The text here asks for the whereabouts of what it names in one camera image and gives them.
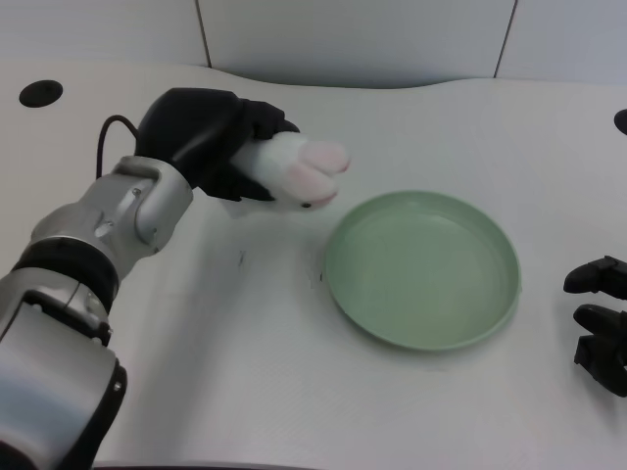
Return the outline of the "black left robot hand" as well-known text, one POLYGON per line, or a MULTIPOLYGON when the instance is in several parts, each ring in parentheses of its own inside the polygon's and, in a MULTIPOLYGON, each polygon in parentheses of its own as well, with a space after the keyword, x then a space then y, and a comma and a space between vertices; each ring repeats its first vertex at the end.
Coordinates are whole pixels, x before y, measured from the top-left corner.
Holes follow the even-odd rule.
POLYGON ((209 197, 270 202, 269 191, 231 160, 251 140, 297 129, 283 111, 265 102, 225 90, 172 88, 141 120, 134 154, 173 166, 209 197))

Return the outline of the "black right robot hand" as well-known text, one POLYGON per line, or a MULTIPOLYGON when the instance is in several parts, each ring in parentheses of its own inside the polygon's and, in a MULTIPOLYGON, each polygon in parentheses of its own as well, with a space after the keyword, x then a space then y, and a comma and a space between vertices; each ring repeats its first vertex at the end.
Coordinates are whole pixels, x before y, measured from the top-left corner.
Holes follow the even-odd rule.
MULTIPOLYGON (((569 294, 604 293, 626 299, 626 263, 605 256, 572 270, 563 291, 569 294)), ((574 362, 618 397, 626 396, 626 313, 600 305, 580 305, 574 320, 589 334, 578 340, 574 362)))

